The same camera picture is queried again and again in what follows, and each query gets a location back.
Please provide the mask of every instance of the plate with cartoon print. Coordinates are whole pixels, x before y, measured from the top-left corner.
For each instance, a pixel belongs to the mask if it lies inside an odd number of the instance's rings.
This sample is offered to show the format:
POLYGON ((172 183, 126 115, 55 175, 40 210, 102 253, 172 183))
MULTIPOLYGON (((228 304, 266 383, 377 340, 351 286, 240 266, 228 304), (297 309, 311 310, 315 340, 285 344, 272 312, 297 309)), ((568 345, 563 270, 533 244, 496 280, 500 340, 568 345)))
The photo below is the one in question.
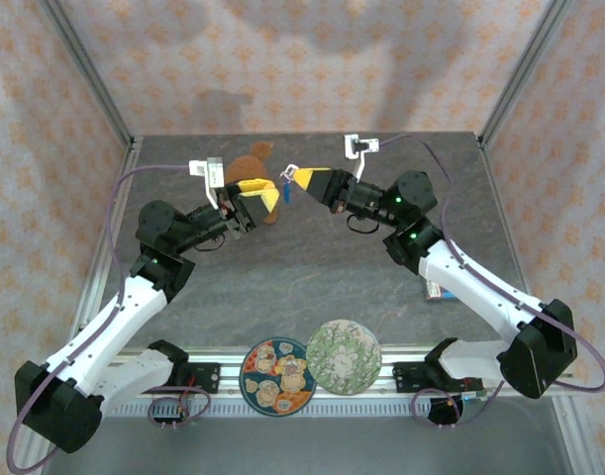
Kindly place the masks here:
POLYGON ((369 388, 381 371, 381 346, 372 332, 350 320, 319 327, 307 345, 309 371, 327 391, 341 396, 369 388))
POLYGON ((306 348, 284 337, 254 346, 243 361, 239 382, 245 401, 259 413, 275 418, 300 411, 316 386, 306 362, 306 348))

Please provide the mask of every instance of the purple cable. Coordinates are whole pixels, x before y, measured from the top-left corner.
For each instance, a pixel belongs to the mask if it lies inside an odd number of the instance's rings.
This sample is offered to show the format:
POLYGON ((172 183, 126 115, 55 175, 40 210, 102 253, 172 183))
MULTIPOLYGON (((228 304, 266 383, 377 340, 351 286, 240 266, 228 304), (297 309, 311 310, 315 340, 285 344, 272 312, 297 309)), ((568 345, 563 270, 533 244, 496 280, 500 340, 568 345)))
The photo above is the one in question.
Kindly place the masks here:
MULTIPOLYGON (((186 424, 189 424, 192 421, 197 420, 198 418, 200 418, 203 415, 203 413, 205 413, 208 409, 210 409, 210 406, 212 405, 212 397, 207 393, 207 391, 203 391, 202 389, 195 388, 193 386, 177 386, 177 387, 173 387, 173 386, 157 386, 156 388, 151 388, 150 391, 152 391, 152 392, 159 392, 159 391, 190 391, 190 392, 195 393, 195 394, 202 394, 207 399, 207 403, 205 404, 205 407, 201 411, 199 411, 198 413, 196 413, 194 416, 190 416, 189 418, 185 419, 184 421, 181 421, 178 424, 173 424, 172 426, 174 428, 180 428, 181 426, 185 426, 186 424)), ((185 411, 185 414, 189 414, 188 410, 187 410, 187 406, 184 405, 178 399, 171 398, 171 397, 168 397, 168 396, 164 396, 162 398, 157 398, 157 399, 153 400, 151 402, 151 404, 149 405, 149 407, 148 407, 148 420, 151 422, 151 424, 154 424, 155 426, 158 426, 160 428, 164 428, 165 427, 164 423, 158 423, 157 421, 154 420, 154 417, 152 416, 152 411, 162 401, 167 401, 167 402, 171 401, 173 403, 177 403, 179 405, 179 407, 181 409, 183 409, 183 411, 185 411)))
MULTIPOLYGON (((400 135, 390 138, 384 142, 381 142, 379 144, 379 147, 384 147, 386 145, 389 145, 391 143, 394 143, 394 142, 399 141, 400 139, 404 139, 404 138, 412 138, 412 139, 418 141, 430 153, 430 155, 432 156, 434 161, 439 166, 439 169, 441 170, 441 172, 444 174, 444 176, 448 180, 448 183, 450 184, 450 189, 453 190, 454 182, 452 181, 452 178, 450 177, 448 170, 445 168, 445 166, 443 165, 443 163, 441 162, 441 160, 439 159, 437 154, 434 152, 434 150, 430 147, 430 145, 427 142, 420 139, 419 137, 416 137, 412 134, 407 134, 407 133, 400 134, 400 135)), ((570 329, 566 325, 562 324, 561 322, 558 322, 558 321, 552 319, 551 317, 543 314, 542 312, 539 312, 538 310, 530 307, 527 304, 519 302, 519 300, 516 299, 513 295, 509 294, 507 291, 498 287, 496 284, 494 284, 489 279, 484 277, 480 272, 478 272, 477 270, 472 268, 470 264, 465 263, 464 259, 462 259, 462 257, 460 256, 458 250, 456 249, 456 247, 454 245, 454 239, 453 239, 452 235, 450 234, 449 228, 448 228, 447 211, 448 211, 448 205, 450 203, 451 196, 452 196, 452 193, 446 198, 446 200, 443 204, 443 209, 441 211, 441 230, 443 231, 444 240, 447 243, 448 247, 450 248, 450 251, 452 252, 452 255, 454 256, 454 258, 473 277, 475 277, 478 281, 480 281, 482 284, 487 286, 489 289, 500 294, 501 296, 503 296, 510 302, 514 303, 515 305, 518 305, 522 310, 525 310, 525 311, 531 313, 532 315, 538 317, 543 322, 546 322, 549 325, 556 327, 560 331, 566 333, 567 335, 573 337, 575 340, 579 341, 592 354, 592 356, 597 360, 597 362, 601 366, 601 371, 603 372, 603 383, 600 384, 599 386, 586 387, 586 386, 578 386, 578 385, 570 384, 570 383, 564 383, 561 381, 555 381, 556 385, 558 385, 562 388, 573 389, 573 390, 582 391, 585 393, 600 393, 602 391, 605 391, 605 360, 604 360, 603 356, 601 356, 599 351, 597 351, 597 349, 588 340, 586 340, 586 338, 584 338, 583 336, 581 336, 579 333, 575 332, 574 330, 570 329)), ((493 394, 489 397, 489 399, 487 400, 485 405, 481 408, 481 410, 478 411, 478 413, 473 418, 471 418, 469 421, 467 421, 463 424, 468 424, 468 423, 474 421, 480 414, 482 414, 491 405, 492 401, 498 395, 498 393, 500 392, 500 390, 502 389, 503 386, 504 386, 504 381, 501 381, 500 384, 498 385, 498 387, 494 390, 493 394)), ((412 409, 412 414, 414 414, 414 415, 416 415, 416 412, 415 412, 416 399, 420 394, 423 394, 424 391, 431 391, 431 390, 423 390, 423 391, 416 393, 415 396, 412 398, 412 401, 410 402, 410 408, 412 409)), ((445 394, 447 395, 447 397, 449 399, 451 399, 453 401, 452 397, 448 393, 445 393, 445 394)))
MULTIPOLYGON (((117 303, 115 304, 113 311, 109 314, 106 321, 84 343, 82 343, 80 346, 78 346, 77 349, 72 351, 71 354, 69 354, 66 357, 66 360, 68 360, 68 361, 73 362, 75 360, 75 358, 82 351, 84 351, 91 343, 93 343, 93 341, 95 341, 104 332, 104 330, 106 330, 111 325, 111 323, 113 323, 113 321, 115 320, 115 317, 118 314, 119 309, 122 307, 122 302, 124 301, 124 294, 126 293, 126 289, 125 289, 126 284, 125 284, 125 280, 124 280, 124 266, 122 265, 122 262, 120 261, 118 255, 117 255, 117 251, 115 250, 115 245, 113 244, 113 227, 111 224, 111 217, 113 215, 113 208, 115 206, 115 201, 117 200, 117 194, 119 193, 120 186, 122 185, 122 183, 126 179, 130 178, 131 176, 133 176, 136 173, 140 173, 143 171, 151 171, 151 170, 189 171, 189 166, 188 165, 140 166, 139 168, 134 168, 134 169, 124 173, 119 178, 119 180, 117 180, 117 183, 115 183, 115 186, 113 186, 113 189, 111 190, 111 196, 110 196, 110 200, 108 203, 108 207, 106 209, 106 215, 104 217, 104 223, 105 223, 105 227, 106 227, 106 237, 107 237, 108 243, 109 243, 109 250, 111 251, 111 257, 112 257, 113 263, 119 270, 120 277, 122 277, 119 281, 117 303)), ((38 386, 38 388, 36 388, 36 391, 34 391, 34 393, 32 393, 30 398, 27 400, 27 403, 25 403, 25 406, 23 406, 23 409, 21 409, 20 413, 18 414, 18 417, 16 418, 16 421, 14 422, 14 425, 12 426, 12 430, 10 431, 10 434, 9 434, 9 439, 7 440, 6 460, 7 460, 7 468, 9 469, 10 472, 12 472, 16 475, 24 475, 27 473, 31 473, 34 470, 37 470, 37 469, 45 466, 58 451, 57 447, 55 447, 49 454, 47 454, 47 456, 43 460, 41 460, 40 462, 32 465, 31 467, 27 467, 27 468, 18 467, 16 465, 16 462, 14 461, 14 446, 16 445, 16 438, 18 437, 18 432, 21 428, 21 425, 23 424, 23 421, 25 420, 25 417, 27 416, 27 414, 29 413, 31 408, 34 406, 34 404, 36 403, 38 398, 43 394, 43 392, 45 391, 45 389, 47 388, 49 383, 51 381, 53 381, 53 379, 55 379, 55 377, 68 365, 66 360, 63 361, 61 364, 59 364, 55 368, 55 370, 52 371, 45 378, 45 380, 38 386)))

